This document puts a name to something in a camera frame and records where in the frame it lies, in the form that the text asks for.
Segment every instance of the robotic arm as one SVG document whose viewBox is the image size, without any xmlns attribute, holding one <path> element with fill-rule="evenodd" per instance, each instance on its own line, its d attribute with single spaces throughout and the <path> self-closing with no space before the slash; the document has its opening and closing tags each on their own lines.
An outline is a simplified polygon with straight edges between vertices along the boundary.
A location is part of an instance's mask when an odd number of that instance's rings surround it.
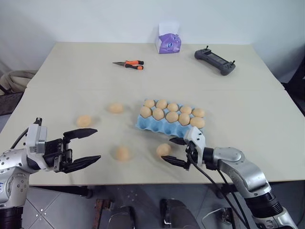
<svg viewBox="0 0 305 229">
<path fill-rule="evenodd" d="M 72 161 L 72 150 L 68 144 L 74 138 L 83 138 L 97 132 L 95 129 L 77 129 L 63 134 L 63 138 L 46 142 L 47 127 L 42 119 L 24 132 L 24 149 L 5 151 L 0 156 L 0 228 L 20 229 L 21 215 L 29 188 L 30 174 L 39 170 L 70 173 L 86 168 L 101 156 L 89 156 Z"/>
<path fill-rule="evenodd" d="M 184 138 L 176 137 L 170 141 L 187 145 L 185 151 L 188 160 L 185 162 L 173 156 L 163 156 L 165 161 L 188 170 L 191 165 L 189 157 L 191 157 L 198 165 L 205 163 L 207 169 L 219 169 L 226 173 L 245 199 L 258 228 L 297 229 L 288 211 L 272 194 L 263 172 L 248 161 L 242 151 L 231 147 L 215 149 L 205 147 L 205 137 L 197 127 L 192 127 Z"/>
</svg>

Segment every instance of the pliers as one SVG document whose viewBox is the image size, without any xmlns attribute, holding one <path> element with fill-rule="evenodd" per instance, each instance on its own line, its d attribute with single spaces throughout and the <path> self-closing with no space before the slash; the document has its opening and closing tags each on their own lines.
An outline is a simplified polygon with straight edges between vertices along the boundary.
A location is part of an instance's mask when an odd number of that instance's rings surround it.
<svg viewBox="0 0 305 229">
<path fill-rule="evenodd" d="M 144 61 L 125 61 L 125 62 L 112 62 L 114 64 L 118 64 L 121 66 L 125 66 L 125 68 L 133 68 L 136 70 L 143 70 Z"/>
</svg>

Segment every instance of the white wall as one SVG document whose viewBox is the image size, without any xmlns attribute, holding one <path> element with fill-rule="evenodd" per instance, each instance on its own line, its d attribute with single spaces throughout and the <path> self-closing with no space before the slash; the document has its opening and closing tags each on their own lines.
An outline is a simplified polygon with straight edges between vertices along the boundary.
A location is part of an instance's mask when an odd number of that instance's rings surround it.
<svg viewBox="0 0 305 229">
<path fill-rule="evenodd" d="M 304 13 L 305 0 L 0 0 L 0 61 L 38 69 L 55 41 L 153 42 L 158 22 L 178 20 L 184 43 L 252 43 L 285 80 L 304 56 Z"/>
</svg>

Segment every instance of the table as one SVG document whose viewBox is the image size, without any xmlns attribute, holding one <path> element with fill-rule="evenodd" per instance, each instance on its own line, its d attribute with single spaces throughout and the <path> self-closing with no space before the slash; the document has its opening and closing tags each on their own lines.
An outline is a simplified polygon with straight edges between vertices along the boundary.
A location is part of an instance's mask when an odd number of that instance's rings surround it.
<svg viewBox="0 0 305 229">
<path fill-rule="evenodd" d="M 28 84 L 28 88 L 104 89 L 139 80 L 167 85 L 177 90 L 283 90 L 251 45 L 210 45 L 209 48 L 236 68 L 228 76 L 194 53 L 202 44 L 184 44 L 180 53 L 158 54 L 154 44 L 59 42 Z M 143 60 L 144 70 L 134 71 L 112 62 Z"/>
<path fill-rule="evenodd" d="M 156 156 L 169 136 L 135 127 L 144 99 L 164 98 L 206 111 L 208 147 L 242 150 L 270 181 L 305 179 L 305 119 L 283 86 L 250 45 L 210 47 L 236 60 L 228 76 L 194 59 L 202 47 L 183 45 L 180 53 L 159 55 L 153 44 L 57 43 L 0 133 L 0 152 L 37 116 L 53 140 L 76 129 L 77 117 L 88 114 L 98 132 L 71 142 L 73 158 L 102 158 L 70 174 L 40 171 L 30 177 L 31 185 L 208 183 L 194 168 L 186 172 Z M 143 71 L 112 64 L 134 59 L 145 61 Z M 112 102 L 124 103 L 125 112 L 110 114 L 106 107 Z M 129 162 L 114 159 L 119 145 L 130 148 Z M 185 159 L 184 147 L 172 146 L 173 156 Z M 217 173 L 207 173 L 221 182 Z"/>
<path fill-rule="evenodd" d="M 113 115 L 107 110 L 111 96 L 117 94 L 126 112 Z M 70 174 L 40 171 L 30 177 L 31 185 L 95 185 L 131 183 L 208 183 L 193 167 L 189 172 L 174 167 L 156 156 L 159 144 L 169 137 L 138 130 L 134 124 L 142 98 L 155 98 L 154 91 L 143 90 L 26 90 L 0 134 L 0 150 L 8 149 L 35 117 L 43 118 L 48 139 L 76 129 L 79 115 L 90 114 L 95 120 L 94 135 L 71 142 L 73 158 L 102 155 L 95 164 Z M 270 181 L 305 178 L 305 120 L 286 91 L 209 90 L 200 95 L 182 91 L 163 91 L 162 98 L 192 101 L 206 111 L 204 134 L 209 147 L 233 146 L 257 164 Z M 114 159 L 117 146 L 126 145 L 132 152 L 129 162 Z M 173 155 L 185 158 L 185 147 L 173 145 Z M 214 171 L 208 174 L 217 182 Z"/>
</svg>

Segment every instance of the tabletop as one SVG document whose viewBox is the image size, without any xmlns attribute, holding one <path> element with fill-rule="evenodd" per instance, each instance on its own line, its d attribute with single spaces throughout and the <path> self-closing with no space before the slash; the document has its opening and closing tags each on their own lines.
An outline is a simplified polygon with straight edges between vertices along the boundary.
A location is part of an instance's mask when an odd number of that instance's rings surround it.
<svg viewBox="0 0 305 229">
<path fill-rule="evenodd" d="M 283 90 L 280 82 L 251 45 L 210 45 L 215 54 L 236 68 L 227 76 L 205 61 L 194 58 L 204 44 L 183 44 L 174 54 L 158 54 L 154 44 L 59 42 L 28 84 L 28 88 L 104 89 L 132 81 L 158 82 L 177 90 Z M 144 70 L 125 69 L 112 62 L 144 61 Z"/>
<path fill-rule="evenodd" d="M 192 92 L 176 91 L 173 87 L 163 90 L 154 80 L 148 81 L 150 90 L 149 87 L 136 90 L 138 85 L 133 85 L 133 81 L 120 83 L 123 77 L 113 76 L 116 87 L 100 90 L 27 89 L 0 133 L 0 151 L 7 150 L 38 116 L 43 118 L 43 126 L 48 127 L 48 140 L 53 140 L 76 129 L 77 117 L 87 114 L 93 117 L 91 127 L 98 132 L 72 140 L 73 159 L 93 155 L 101 155 L 101 159 L 70 174 L 40 171 L 31 175 L 31 185 L 208 183 L 193 167 L 187 172 L 157 157 L 157 146 L 169 143 L 169 136 L 135 127 L 145 98 L 165 98 L 206 111 L 207 147 L 231 146 L 242 150 L 270 181 L 305 179 L 305 119 L 286 91 L 200 91 L 199 84 L 194 84 Z M 124 113 L 107 111 L 108 104 L 116 101 L 124 104 Z M 22 142 L 16 148 L 23 147 Z M 127 162 L 115 159 L 115 149 L 121 145 L 127 146 L 132 154 Z M 185 147 L 172 146 L 173 156 L 186 158 Z M 221 182 L 214 171 L 207 173 Z"/>
</svg>

